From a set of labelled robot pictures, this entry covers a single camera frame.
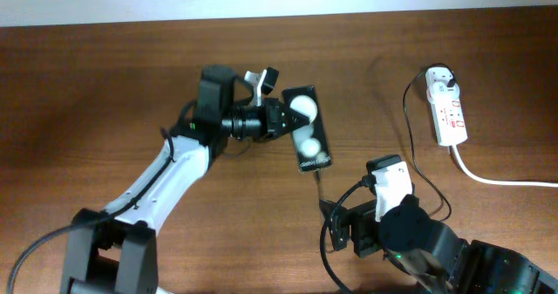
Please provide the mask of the black samsung galaxy phone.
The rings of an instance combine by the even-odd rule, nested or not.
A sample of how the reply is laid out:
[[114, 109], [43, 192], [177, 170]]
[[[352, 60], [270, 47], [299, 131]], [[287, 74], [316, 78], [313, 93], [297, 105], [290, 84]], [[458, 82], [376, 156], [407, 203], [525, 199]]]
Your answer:
[[313, 85], [291, 87], [282, 91], [282, 97], [289, 109], [305, 115], [310, 121], [291, 133], [299, 171], [310, 173], [329, 167], [332, 157], [316, 88]]

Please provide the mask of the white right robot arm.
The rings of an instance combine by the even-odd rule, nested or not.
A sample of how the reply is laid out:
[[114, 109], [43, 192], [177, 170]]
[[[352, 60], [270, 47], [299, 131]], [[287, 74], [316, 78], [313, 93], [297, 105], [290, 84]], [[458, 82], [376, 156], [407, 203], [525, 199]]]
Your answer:
[[352, 241], [354, 252], [365, 257], [378, 251], [396, 268], [417, 280], [418, 293], [556, 293], [557, 278], [522, 254], [478, 240], [458, 237], [448, 225], [433, 220], [419, 199], [407, 195], [379, 222], [374, 200], [352, 209], [334, 208], [321, 201], [331, 215], [328, 231], [335, 250]]

